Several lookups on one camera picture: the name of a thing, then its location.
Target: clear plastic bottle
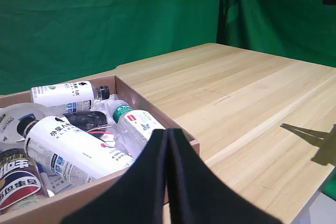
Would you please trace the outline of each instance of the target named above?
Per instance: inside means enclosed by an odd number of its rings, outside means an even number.
[[[155,129],[165,129],[149,112],[133,110],[123,100],[107,101],[108,113],[117,126],[115,148],[137,158]]]
[[[94,103],[110,97],[108,86],[93,86],[89,81],[33,87],[31,101],[49,107],[54,115],[90,110]]]

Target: wood grain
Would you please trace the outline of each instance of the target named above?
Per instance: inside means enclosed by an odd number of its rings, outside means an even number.
[[[194,135],[224,183],[284,223],[334,169],[335,68],[204,44],[90,77],[111,73]]]

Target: black bottle cap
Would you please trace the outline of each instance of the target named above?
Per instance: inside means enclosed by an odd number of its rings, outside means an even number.
[[[34,116],[27,116],[26,118],[23,118],[16,127],[17,133],[23,136],[28,124],[35,120],[36,118]]]
[[[106,100],[110,98],[110,89],[108,86],[100,86],[101,98],[102,100]]]

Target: white bottle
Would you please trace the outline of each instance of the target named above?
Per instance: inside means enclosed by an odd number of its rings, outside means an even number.
[[[130,166],[134,159],[56,116],[22,119],[25,152],[71,184],[82,185]]]
[[[49,107],[54,115],[63,115],[90,110],[95,101],[108,99],[110,90],[108,86],[95,88],[89,81],[78,81],[33,87],[30,96],[33,103]]]
[[[137,158],[155,129],[165,129],[149,112],[133,110],[123,100],[107,101],[108,113],[117,123],[115,147]]]

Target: green backdrop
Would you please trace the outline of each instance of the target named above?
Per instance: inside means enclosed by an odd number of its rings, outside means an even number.
[[[0,0],[0,29],[0,94],[216,40],[336,67],[322,0]]]
[[[216,41],[219,0],[0,0],[0,94]]]
[[[322,0],[223,0],[218,41],[336,67],[336,6]]]

